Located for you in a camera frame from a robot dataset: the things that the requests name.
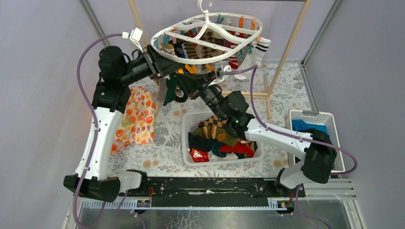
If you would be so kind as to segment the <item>green white yellow sock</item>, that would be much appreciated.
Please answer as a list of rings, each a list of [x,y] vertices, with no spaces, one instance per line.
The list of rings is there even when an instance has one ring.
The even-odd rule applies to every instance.
[[[176,97],[175,90],[177,87],[176,78],[173,75],[169,75],[169,79],[165,79],[165,84],[167,87],[167,92],[165,95],[163,106],[166,106],[167,104],[169,104],[175,100],[175,97]]]

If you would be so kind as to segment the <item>brown argyle sock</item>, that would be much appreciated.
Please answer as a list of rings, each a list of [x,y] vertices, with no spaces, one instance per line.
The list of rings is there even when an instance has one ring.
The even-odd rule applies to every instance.
[[[224,142],[228,137],[225,130],[226,122],[226,120],[219,119],[213,115],[204,121],[200,121],[197,125],[197,129],[194,130],[193,135]]]

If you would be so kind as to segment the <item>white oval sock hanger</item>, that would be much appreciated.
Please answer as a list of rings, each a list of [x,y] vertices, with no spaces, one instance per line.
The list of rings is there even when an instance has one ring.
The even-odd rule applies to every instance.
[[[182,20],[155,33],[152,48],[160,55],[182,64],[202,65],[243,55],[252,50],[261,38],[262,21],[254,16],[230,12],[209,12],[197,1],[201,14]],[[178,57],[167,52],[169,44],[181,41],[200,47],[201,55]]]

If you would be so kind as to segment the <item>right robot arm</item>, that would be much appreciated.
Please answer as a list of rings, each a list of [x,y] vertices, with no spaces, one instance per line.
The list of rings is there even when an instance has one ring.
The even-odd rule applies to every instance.
[[[299,158],[298,163],[279,172],[274,183],[276,194],[285,197],[299,184],[328,182],[337,151],[326,132],[314,128],[294,132],[264,123],[258,115],[248,113],[249,105],[241,91],[223,96],[221,88],[212,84],[215,74],[177,73],[175,76],[190,99],[200,97],[204,101],[230,137],[268,144]]]

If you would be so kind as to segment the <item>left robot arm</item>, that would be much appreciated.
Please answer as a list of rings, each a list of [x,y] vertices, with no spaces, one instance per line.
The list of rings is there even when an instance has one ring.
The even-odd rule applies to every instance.
[[[117,46],[108,46],[99,52],[100,80],[92,101],[87,101],[92,113],[92,125],[74,174],[64,177],[63,185],[79,197],[113,202],[120,193],[132,191],[143,196],[148,191],[147,174],[127,170],[119,175],[107,172],[108,158],[117,126],[126,111],[131,91],[129,86],[144,78],[160,78],[183,67],[158,54],[151,45],[146,52],[132,60]]]

